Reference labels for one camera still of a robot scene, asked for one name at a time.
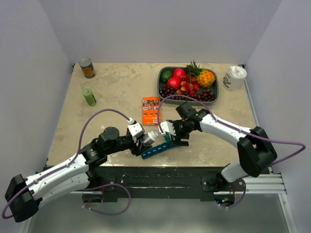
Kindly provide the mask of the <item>teal weekly pill organizer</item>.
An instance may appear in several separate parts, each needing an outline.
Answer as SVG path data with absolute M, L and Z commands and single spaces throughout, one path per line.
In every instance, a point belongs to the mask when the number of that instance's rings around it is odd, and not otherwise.
M 150 149 L 147 149 L 144 153 L 142 153 L 141 154 L 142 159 L 148 159 L 152 156 L 155 156 L 157 154 L 160 154 L 162 152 L 165 152 L 167 150 L 174 148 L 172 138 L 168 133 L 166 133 L 164 138 L 165 138 L 164 143 L 154 146 Z

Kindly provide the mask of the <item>white pill bottle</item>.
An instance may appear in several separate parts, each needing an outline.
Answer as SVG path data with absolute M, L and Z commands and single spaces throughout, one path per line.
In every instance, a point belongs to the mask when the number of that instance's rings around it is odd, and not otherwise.
M 155 130 L 149 131 L 143 136 L 142 143 L 145 146 L 152 145 L 158 138 L 158 132 Z

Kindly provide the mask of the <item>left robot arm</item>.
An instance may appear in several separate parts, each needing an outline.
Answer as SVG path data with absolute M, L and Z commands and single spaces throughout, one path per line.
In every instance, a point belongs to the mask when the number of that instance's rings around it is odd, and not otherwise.
M 107 161 L 110 154 L 130 150 L 135 156 L 151 148 L 153 141 L 147 134 L 132 135 L 130 130 L 121 136 L 115 127 L 106 128 L 99 136 L 85 145 L 80 152 L 43 172 L 24 178 L 21 174 L 14 176 L 5 192 L 7 205 L 15 222 L 23 222 L 39 210 L 43 196 L 57 185 L 76 175 L 86 175 Z

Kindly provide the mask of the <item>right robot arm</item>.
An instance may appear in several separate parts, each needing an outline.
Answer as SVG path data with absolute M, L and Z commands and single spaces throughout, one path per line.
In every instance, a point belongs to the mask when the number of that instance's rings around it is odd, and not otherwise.
M 188 102 L 179 105 L 176 111 L 181 119 L 171 123 L 175 133 L 173 140 L 177 144 L 187 146 L 181 139 L 189 139 L 190 133 L 197 130 L 214 135 L 238 150 L 239 161 L 227 165 L 210 181 L 223 191 L 231 188 L 237 179 L 258 177 L 277 158 L 272 143 L 265 141 L 268 136 L 261 127 L 250 129 L 230 124 L 212 116 L 206 109 L 195 110 Z

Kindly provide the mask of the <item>grey fruit tray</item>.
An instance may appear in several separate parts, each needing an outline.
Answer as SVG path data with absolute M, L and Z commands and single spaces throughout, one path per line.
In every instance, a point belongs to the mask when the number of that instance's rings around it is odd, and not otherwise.
M 189 101 L 191 105 L 199 102 L 212 105 L 219 95 L 218 78 L 207 68 L 164 67 L 158 75 L 157 92 L 166 103 Z

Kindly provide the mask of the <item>orange razor box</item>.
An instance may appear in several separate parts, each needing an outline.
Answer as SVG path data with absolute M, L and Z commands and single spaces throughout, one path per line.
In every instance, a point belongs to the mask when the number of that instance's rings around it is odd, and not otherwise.
M 161 119 L 161 112 L 158 112 L 159 105 L 159 97 L 142 98 L 142 124 L 144 126 L 158 125 Z

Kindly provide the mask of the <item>dark grape bunch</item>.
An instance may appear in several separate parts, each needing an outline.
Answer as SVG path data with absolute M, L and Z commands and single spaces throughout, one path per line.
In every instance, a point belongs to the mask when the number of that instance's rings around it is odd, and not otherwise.
M 209 89 L 204 89 L 202 91 L 198 90 L 196 94 L 190 95 L 190 94 L 185 94 L 185 95 L 180 95 L 176 93 L 177 90 L 174 90 L 173 88 L 164 85 L 159 89 L 159 94 L 162 98 L 169 97 L 170 100 L 188 100 L 190 101 L 189 98 L 191 97 L 193 99 L 196 99 L 198 101 L 205 101 L 205 102 L 211 102 L 215 100 L 215 95 L 214 93 L 209 90 Z

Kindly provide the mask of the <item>red cherries pile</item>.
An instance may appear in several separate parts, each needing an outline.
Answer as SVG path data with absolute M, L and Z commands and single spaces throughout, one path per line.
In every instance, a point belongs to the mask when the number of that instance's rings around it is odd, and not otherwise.
M 190 94 L 194 95 L 200 89 L 200 85 L 197 82 L 195 76 L 191 75 L 181 75 L 180 76 L 180 88 L 176 91 L 177 94 L 185 95 Z

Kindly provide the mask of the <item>red apple bottom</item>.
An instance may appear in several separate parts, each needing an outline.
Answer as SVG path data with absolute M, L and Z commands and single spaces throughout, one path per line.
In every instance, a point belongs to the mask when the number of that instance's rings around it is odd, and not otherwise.
M 181 80 L 178 77 L 171 77 L 167 81 L 167 86 L 173 88 L 174 90 L 178 90 L 181 86 Z

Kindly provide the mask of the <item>red apple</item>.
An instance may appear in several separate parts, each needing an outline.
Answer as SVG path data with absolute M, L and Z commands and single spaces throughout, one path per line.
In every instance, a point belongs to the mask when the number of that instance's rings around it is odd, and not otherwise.
M 173 71 L 173 77 L 180 78 L 181 76 L 186 76 L 186 72 L 182 68 L 176 68 Z
M 178 77 L 171 77 L 167 81 L 167 86 L 173 88 L 174 90 L 178 90 L 181 86 L 181 80 Z

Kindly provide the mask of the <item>green lime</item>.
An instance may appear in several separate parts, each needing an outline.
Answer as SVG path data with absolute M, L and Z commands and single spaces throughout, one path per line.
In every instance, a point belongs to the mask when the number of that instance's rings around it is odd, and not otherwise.
M 163 83 L 167 83 L 167 81 L 173 76 L 173 73 L 170 70 L 165 70 L 161 73 L 160 79 Z

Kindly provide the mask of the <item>toy pineapple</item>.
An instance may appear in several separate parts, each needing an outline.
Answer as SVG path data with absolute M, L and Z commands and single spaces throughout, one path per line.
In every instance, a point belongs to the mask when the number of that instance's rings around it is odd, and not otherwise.
M 196 78 L 197 83 L 202 88 L 208 89 L 216 81 L 215 74 L 212 71 L 200 68 L 200 65 L 198 65 L 195 60 L 191 61 L 190 64 L 186 65 L 186 68 L 188 69 L 190 74 L 192 74 Z

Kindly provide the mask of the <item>red apple top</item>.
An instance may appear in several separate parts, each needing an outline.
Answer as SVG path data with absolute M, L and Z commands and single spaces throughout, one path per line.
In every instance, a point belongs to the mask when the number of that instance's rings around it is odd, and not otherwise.
M 186 76 L 186 72 L 182 68 L 176 68 L 173 71 L 173 77 L 180 78 L 181 76 Z

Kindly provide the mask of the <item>green bottle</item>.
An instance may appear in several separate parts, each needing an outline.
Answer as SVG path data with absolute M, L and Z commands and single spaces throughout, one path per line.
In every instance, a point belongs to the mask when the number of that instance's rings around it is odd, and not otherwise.
M 89 106 L 94 106 L 96 105 L 96 99 L 94 97 L 94 94 L 90 88 L 86 88 L 83 90 L 83 96 L 88 103 Z

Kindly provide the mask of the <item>tin can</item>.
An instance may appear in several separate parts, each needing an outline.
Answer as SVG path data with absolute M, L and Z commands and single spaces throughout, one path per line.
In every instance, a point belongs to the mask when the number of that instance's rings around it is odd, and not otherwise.
M 80 59 L 79 66 L 86 78 L 93 78 L 96 75 L 95 68 L 90 58 Z

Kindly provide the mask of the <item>black base frame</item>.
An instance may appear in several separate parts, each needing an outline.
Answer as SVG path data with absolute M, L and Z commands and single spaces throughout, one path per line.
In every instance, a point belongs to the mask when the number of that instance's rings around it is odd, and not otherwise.
M 44 203 L 73 191 L 117 183 L 126 187 L 106 187 L 103 201 L 116 202 L 119 198 L 133 199 L 199 199 L 214 201 L 216 194 L 225 197 L 231 189 L 243 191 L 242 180 L 215 186 L 211 181 L 220 173 L 220 167 L 135 167 L 101 166 L 50 189 L 42 196 Z

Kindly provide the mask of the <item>aluminium rail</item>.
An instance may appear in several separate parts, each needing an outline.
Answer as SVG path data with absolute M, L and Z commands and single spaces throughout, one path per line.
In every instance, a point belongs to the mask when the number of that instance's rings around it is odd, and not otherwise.
M 281 174 L 263 174 L 258 177 L 243 179 L 248 194 L 286 194 L 286 188 Z

